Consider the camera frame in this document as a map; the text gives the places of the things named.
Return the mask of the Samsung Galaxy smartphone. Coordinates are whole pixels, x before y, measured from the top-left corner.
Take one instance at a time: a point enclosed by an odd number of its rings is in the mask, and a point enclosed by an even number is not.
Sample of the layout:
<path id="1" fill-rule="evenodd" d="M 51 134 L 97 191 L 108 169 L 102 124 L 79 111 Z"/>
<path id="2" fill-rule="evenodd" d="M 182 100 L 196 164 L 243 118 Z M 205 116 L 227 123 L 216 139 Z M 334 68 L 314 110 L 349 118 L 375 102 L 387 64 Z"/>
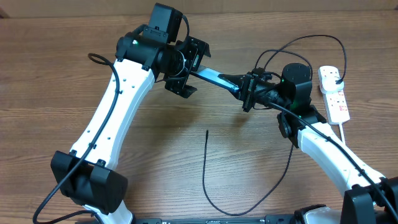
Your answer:
<path id="1" fill-rule="evenodd" d="M 190 74 L 218 87 L 224 88 L 231 93 L 239 91 L 239 87 L 237 85 L 220 78 L 219 75 L 221 75 L 221 73 L 211 68 L 200 65 L 197 71 L 191 71 Z"/>

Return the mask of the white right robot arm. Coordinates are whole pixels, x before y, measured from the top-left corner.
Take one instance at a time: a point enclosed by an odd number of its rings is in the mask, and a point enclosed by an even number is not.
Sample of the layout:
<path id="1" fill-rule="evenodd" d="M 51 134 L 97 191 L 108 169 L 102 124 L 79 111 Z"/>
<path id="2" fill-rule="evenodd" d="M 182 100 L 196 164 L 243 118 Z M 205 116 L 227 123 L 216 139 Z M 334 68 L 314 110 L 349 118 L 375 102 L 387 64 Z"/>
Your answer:
<path id="1" fill-rule="evenodd" d="M 311 104 L 310 67 L 286 65 L 279 83 L 271 83 L 271 73 L 263 68 L 219 77 L 234 86 L 245 110 L 256 103 L 279 110 L 282 136 L 309 155 L 343 196 L 341 210 L 312 205 L 295 211 L 292 223 L 397 223 L 397 179 L 372 169 L 335 135 Z"/>

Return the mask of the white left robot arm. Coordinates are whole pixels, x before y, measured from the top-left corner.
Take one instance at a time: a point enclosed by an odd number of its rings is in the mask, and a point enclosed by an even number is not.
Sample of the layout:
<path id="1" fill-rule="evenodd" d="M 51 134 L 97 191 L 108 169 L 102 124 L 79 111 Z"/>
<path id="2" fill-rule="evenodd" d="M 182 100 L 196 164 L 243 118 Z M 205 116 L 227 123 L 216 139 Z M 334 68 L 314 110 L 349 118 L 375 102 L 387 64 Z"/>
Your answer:
<path id="1" fill-rule="evenodd" d="M 159 74 L 176 95 L 188 98 L 195 91 L 187 79 L 209 48 L 189 35 L 177 40 L 186 21 L 180 11 L 157 3 L 148 24 L 118 40 L 114 62 L 90 54 L 92 61 L 111 68 L 109 85 L 85 132 L 68 153 L 56 152 L 50 166 L 59 191 L 97 223 L 134 222 L 124 203 L 127 178 L 116 167 L 134 115 Z"/>

